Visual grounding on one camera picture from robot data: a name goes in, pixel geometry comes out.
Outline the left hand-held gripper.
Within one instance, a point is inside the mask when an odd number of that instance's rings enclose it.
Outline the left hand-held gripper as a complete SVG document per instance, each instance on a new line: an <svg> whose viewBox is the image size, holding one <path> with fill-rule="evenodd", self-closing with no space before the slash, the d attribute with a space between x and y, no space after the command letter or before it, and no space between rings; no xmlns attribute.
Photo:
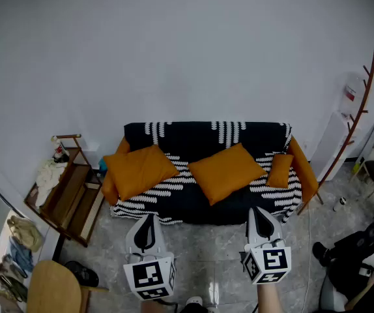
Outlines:
<svg viewBox="0 0 374 313"><path fill-rule="evenodd" d="M138 250L165 248L161 223L156 215L142 216L126 235L126 247ZM131 248L123 265L132 293L141 301L172 296L175 287L175 258L172 252L141 252Z"/></svg>

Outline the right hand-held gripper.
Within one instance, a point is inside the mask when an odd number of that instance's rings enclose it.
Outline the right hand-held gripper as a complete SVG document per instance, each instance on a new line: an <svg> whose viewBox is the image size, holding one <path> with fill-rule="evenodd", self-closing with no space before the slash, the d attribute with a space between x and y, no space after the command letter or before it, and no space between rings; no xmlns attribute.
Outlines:
<svg viewBox="0 0 374 313"><path fill-rule="evenodd" d="M251 283L280 282L291 271L291 247L282 239L278 220L265 209L252 207L248 213L246 236L248 244L244 247L242 265Z"/></svg>

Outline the small orange cushion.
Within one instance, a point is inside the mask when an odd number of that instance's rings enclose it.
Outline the small orange cushion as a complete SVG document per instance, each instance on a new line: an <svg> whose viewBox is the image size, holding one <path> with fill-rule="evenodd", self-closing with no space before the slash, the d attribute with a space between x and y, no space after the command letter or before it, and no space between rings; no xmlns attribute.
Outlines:
<svg viewBox="0 0 374 313"><path fill-rule="evenodd" d="M288 188L289 170L291 168L293 159L293 155L274 155L266 186L271 188Z"/></svg>

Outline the large orange cushion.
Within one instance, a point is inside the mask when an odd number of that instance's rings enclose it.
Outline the large orange cushion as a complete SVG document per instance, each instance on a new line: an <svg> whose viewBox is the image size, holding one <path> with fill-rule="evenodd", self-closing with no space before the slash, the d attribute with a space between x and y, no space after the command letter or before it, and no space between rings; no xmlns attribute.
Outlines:
<svg viewBox="0 0 374 313"><path fill-rule="evenodd" d="M241 143L190 163L188 169L210 205L267 174Z"/></svg>
<svg viewBox="0 0 374 313"><path fill-rule="evenodd" d="M138 196L179 174L158 145L104 157L108 168L102 193L110 205Z"/></svg>

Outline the person's left forearm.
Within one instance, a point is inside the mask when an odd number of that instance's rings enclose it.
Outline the person's left forearm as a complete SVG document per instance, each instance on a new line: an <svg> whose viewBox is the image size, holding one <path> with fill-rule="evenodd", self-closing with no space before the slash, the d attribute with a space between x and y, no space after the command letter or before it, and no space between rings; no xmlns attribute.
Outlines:
<svg viewBox="0 0 374 313"><path fill-rule="evenodd" d="M142 301L141 313L164 313L164 307L156 301Z"/></svg>

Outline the person's right forearm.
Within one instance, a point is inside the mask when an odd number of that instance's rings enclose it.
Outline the person's right forearm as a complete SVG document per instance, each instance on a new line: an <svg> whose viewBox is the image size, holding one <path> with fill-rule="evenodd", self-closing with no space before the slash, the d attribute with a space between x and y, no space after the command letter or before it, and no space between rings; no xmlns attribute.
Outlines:
<svg viewBox="0 0 374 313"><path fill-rule="evenodd" d="M275 284L258 284L258 313L283 313Z"/></svg>

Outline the black shoe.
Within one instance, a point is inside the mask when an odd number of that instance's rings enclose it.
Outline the black shoe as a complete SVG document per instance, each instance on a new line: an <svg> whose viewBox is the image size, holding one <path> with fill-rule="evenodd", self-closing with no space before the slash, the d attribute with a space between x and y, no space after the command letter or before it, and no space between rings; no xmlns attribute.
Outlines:
<svg viewBox="0 0 374 313"><path fill-rule="evenodd" d="M73 273L81 286L97 287L99 277L95 271L77 261L68 261L64 266Z"/></svg>

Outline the person's white shoe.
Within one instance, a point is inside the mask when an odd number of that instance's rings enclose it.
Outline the person's white shoe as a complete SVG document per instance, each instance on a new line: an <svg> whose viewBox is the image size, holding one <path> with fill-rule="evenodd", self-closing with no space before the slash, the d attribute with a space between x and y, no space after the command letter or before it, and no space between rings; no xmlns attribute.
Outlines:
<svg viewBox="0 0 374 313"><path fill-rule="evenodd" d="M203 305L203 300L200 296L193 296L189 298L183 310L184 313L220 313L217 307Z"/></svg>

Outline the wooden side cart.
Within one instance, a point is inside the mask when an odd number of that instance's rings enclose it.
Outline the wooden side cart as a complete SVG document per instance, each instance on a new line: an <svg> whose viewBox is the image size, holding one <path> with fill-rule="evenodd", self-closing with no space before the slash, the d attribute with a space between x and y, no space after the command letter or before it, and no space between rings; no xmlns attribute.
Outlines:
<svg viewBox="0 0 374 313"><path fill-rule="evenodd" d="M96 176L78 140L80 134L56 135L66 154L52 156L57 163L67 163L59 184L41 207L35 205L38 196L36 182L24 199L41 220L59 234L87 247L104 197L102 182Z"/></svg>

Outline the white round chair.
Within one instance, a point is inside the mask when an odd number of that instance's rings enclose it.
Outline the white round chair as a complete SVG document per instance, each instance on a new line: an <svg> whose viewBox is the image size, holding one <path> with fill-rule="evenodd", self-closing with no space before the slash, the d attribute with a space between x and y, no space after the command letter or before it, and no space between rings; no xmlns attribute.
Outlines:
<svg viewBox="0 0 374 313"><path fill-rule="evenodd" d="M374 266L374 254L363 260L364 263ZM334 312L344 312L345 304L347 302L346 296L340 293L331 283L326 272L326 276L321 288L319 297L319 310L329 310Z"/></svg>

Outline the wooden coat rack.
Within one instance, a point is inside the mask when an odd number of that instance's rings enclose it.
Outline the wooden coat rack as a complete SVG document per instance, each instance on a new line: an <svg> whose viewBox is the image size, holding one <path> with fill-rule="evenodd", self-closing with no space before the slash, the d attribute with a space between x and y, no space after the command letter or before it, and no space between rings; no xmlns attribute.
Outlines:
<svg viewBox="0 0 374 313"><path fill-rule="evenodd" d="M349 117L345 117L345 118L351 120L352 127L351 127L351 129L350 129L350 131L349 131L349 133L348 133L348 135L347 135L347 137L344 141L344 144L342 145L338 155L336 156L335 160L333 161L332 165L330 166L327 173L322 178L321 182L318 183L319 187L318 187L317 192L314 195L314 197L318 198L318 200L320 201L321 204L323 204L324 201L323 201L323 199L321 198L321 195L320 195L320 187L324 184L324 182L326 182L326 180L330 176L330 173L336 167L336 164L339 162L339 160L340 160L342 154L345 152L345 149L347 148L347 146L352 145L354 143L354 140L352 140L352 135L354 134L354 132L357 128L357 125L360 121L361 116L363 116L363 114L368 113L368 110L366 109L366 102L368 100L369 93L371 91L371 86L373 84L373 78L374 78L374 46L373 46L373 55L372 55L372 60L371 60L370 67L369 68L363 67L363 69L364 69L365 73L367 74L367 79L366 80L364 79L365 93L364 93L362 103L361 103L361 105L359 107L359 110L358 110L358 113L356 114L355 117L353 117L352 115L350 115ZM309 203L307 203L306 205L304 205L304 203L303 203L302 207L298 210L297 214L301 215L303 213L303 211L305 211L308 208L308 205L309 205Z"/></svg>

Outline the round wooden chair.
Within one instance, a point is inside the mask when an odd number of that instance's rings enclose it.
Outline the round wooden chair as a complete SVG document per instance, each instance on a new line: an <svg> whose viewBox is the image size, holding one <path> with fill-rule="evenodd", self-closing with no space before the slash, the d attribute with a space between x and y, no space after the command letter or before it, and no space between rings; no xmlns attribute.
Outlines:
<svg viewBox="0 0 374 313"><path fill-rule="evenodd" d="M31 275L26 313L86 313L94 291L109 290L82 286L66 267L53 260L42 260Z"/></svg>

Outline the white water dispenser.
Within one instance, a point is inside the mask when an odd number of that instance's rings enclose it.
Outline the white water dispenser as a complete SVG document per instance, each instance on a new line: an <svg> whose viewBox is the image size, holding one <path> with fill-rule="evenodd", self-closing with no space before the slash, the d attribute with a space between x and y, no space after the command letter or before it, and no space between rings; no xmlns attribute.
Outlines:
<svg viewBox="0 0 374 313"><path fill-rule="evenodd" d="M344 118L342 113L332 113L324 134L310 161L318 183L321 182L338 155L351 127L351 120Z"/></svg>

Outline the cream crumpled cloth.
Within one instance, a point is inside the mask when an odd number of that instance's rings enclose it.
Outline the cream crumpled cloth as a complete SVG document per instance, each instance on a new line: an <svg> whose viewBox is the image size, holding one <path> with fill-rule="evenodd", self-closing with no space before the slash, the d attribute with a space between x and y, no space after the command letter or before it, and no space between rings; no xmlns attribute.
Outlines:
<svg viewBox="0 0 374 313"><path fill-rule="evenodd" d="M59 184L60 176L66 167L66 162L57 163L54 159L49 159L41 163L36 177L38 196L35 205L37 207L44 205L51 191Z"/></svg>

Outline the beige bag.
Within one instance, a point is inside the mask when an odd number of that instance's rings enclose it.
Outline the beige bag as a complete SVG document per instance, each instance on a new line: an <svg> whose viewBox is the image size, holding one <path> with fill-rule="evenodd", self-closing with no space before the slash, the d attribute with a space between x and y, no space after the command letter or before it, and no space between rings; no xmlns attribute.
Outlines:
<svg viewBox="0 0 374 313"><path fill-rule="evenodd" d="M11 234L31 252L37 252L44 241L42 234L33 222L27 218L12 215L7 219Z"/></svg>

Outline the blue cloth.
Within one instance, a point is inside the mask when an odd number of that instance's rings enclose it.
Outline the blue cloth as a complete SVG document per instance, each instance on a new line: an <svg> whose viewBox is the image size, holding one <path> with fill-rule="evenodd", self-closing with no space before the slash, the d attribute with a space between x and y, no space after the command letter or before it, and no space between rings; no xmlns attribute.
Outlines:
<svg viewBox="0 0 374 313"><path fill-rule="evenodd" d="M34 268L32 252L15 237L9 237L12 259L24 270L32 272Z"/></svg>

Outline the dark green bag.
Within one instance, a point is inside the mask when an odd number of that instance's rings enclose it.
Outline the dark green bag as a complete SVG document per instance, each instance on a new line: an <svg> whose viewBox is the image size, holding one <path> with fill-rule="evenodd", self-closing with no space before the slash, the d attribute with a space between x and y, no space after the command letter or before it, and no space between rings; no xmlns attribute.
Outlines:
<svg viewBox="0 0 374 313"><path fill-rule="evenodd" d="M21 282L0 272L0 285L8 290L18 302L27 302L28 289Z"/></svg>

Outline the clear water jug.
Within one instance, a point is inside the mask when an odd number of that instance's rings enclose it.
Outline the clear water jug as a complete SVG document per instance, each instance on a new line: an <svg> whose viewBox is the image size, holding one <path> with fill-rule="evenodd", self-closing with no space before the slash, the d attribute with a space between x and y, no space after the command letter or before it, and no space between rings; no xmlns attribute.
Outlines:
<svg viewBox="0 0 374 313"><path fill-rule="evenodd" d="M355 72L348 73L339 107L340 113L344 117L349 117L350 115L355 117L362 103L364 93L364 78Z"/></svg>

